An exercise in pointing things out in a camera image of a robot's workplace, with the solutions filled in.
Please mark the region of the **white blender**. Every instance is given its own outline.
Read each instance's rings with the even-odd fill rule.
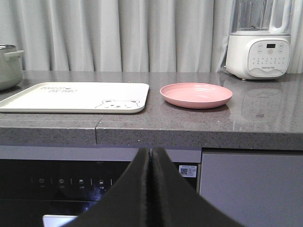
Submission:
[[[234,0],[226,69],[241,79],[276,79],[290,59],[292,0]]]

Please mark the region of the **bear illustration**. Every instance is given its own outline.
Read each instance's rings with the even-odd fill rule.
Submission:
[[[138,108],[138,100],[117,101],[112,99],[103,100],[102,103],[95,108],[106,109],[135,109]]]

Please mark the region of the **cutting board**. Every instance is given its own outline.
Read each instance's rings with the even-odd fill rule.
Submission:
[[[46,82],[0,102],[0,112],[137,113],[145,107],[144,83]]]

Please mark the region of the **gray curtain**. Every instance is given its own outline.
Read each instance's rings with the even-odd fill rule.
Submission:
[[[296,0],[289,72],[303,70]],[[218,72],[232,0],[0,0],[0,44],[26,70]]]

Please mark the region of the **pot handle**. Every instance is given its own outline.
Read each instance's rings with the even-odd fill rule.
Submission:
[[[10,53],[5,53],[4,58],[6,61],[9,61],[11,57],[18,57],[20,58],[21,55],[24,54],[25,51],[16,51],[16,52],[10,52]]]

